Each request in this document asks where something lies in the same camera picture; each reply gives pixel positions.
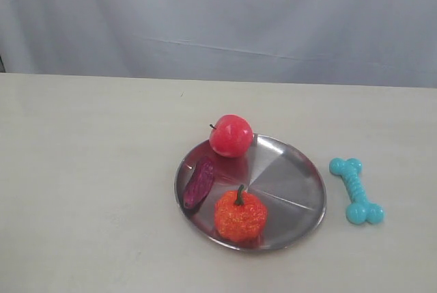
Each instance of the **toy vegetable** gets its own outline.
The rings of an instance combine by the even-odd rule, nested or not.
[[[267,221],[267,207],[253,194],[227,191],[215,205],[214,223],[218,233],[232,242],[257,238]]]

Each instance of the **purple eggplant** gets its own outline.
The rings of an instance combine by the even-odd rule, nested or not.
[[[184,189],[184,207],[195,208],[210,193],[214,184],[214,163],[204,156],[197,161],[196,168]]]

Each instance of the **toy fruit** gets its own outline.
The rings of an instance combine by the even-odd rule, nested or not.
[[[228,114],[218,119],[210,135],[211,148],[221,156],[238,158],[252,144],[253,131],[249,123],[237,115]]]
[[[184,207],[195,208],[211,191],[214,184],[214,163],[207,156],[197,161],[196,168],[184,189]]]
[[[256,239],[267,221],[267,207],[253,194],[243,191],[227,191],[216,202],[214,224],[217,232],[232,242]]]

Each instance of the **pumpkin stem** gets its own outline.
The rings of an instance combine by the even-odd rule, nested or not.
[[[238,187],[238,192],[237,192],[237,199],[235,200],[235,205],[236,206],[242,206],[244,204],[243,202],[243,189],[244,189],[244,185],[241,185],[240,187]]]

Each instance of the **plate rim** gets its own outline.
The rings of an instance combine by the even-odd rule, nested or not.
[[[323,181],[323,177],[319,172],[319,169],[314,165],[313,161],[311,161],[311,159],[304,153],[302,153],[298,148],[295,148],[293,145],[289,144],[289,143],[285,143],[279,139],[276,139],[274,137],[268,136],[268,135],[263,135],[263,134],[258,134],[258,133],[253,133],[253,139],[255,140],[255,138],[258,137],[263,137],[266,139],[273,139],[275,141],[278,141],[279,143],[282,143],[284,145],[289,146],[291,149],[297,151],[299,154],[303,155],[310,163],[311,165],[314,167],[316,174],[318,175],[318,178],[320,179],[320,182],[322,184],[322,188],[323,188],[323,208],[322,211],[320,213],[320,216],[318,217],[317,221],[314,223],[314,225],[312,227],[310,227],[309,230],[307,230],[304,234],[299,235],[296,239],[294,239],[293,241],[290,241],[288,244],[283,245],[283,246],[278,246],[278,247],[272,247],[269,249],[250,249],[250,248],[246,248],[246,247],[236,247],[235,245],[231,245],[229,243],[223,242],[222,240],[218,240],[214,237],[212,237],[211,235],[209,235],[208,233],[204,232],[203,230],[201,230],[199,227],[197,227],[192,221],[190,221],[190,219],[186,216],[186,214],[184,213],[183,207],[182,207],[182,203],[179,200],[178,197],[178,176],[180,173],[180,170],[184,164],[184,161],[188,158],[188,156],[190,155],[190,153],[195,150],[196,148],[198,148],[199,146],[201,146],[202,144],[206,143],[207,141],[209,141],[209,139],[206,139],[200,143],[198,143],[197,145],[195,145],[193,148],[191,148],[186,154],[185,156],[182,158],[182,160],[180,161],[180,164],[176,170],[176,176],[175,176],[175,180],[174,180],[174,193],[175,193],[175,198],[176,198],[176,204],[179,207],[179,211],[182,213],[182,216],[184,216],[184,219],[187,223],[189,223],[189,225],[191,227],[195,228],[195,231],[200,234],[203,237],[208,238],[209,240],[211,240],[212,242],[215,242],[218,245],[221,245],[222,247],[227,247],[229,249],[232,249],[234,251],[241,251],[241,252],[248,252],[248,253],[267,253],[267,252],[273,252],[273,251],[278,251],[278,250],[283,250],[283,249],[287,249],[289,247],[292,247],[296,244],[298,244],[299,242],[303,241],[304,239],[310,237],[310,235],[312,235],[316,229],[318,229],[320,227],[320,225],[322,224],[325,215],[326,215],[326,209],[327,209],[327,198],[326,198],[326,186],[325,183]]]

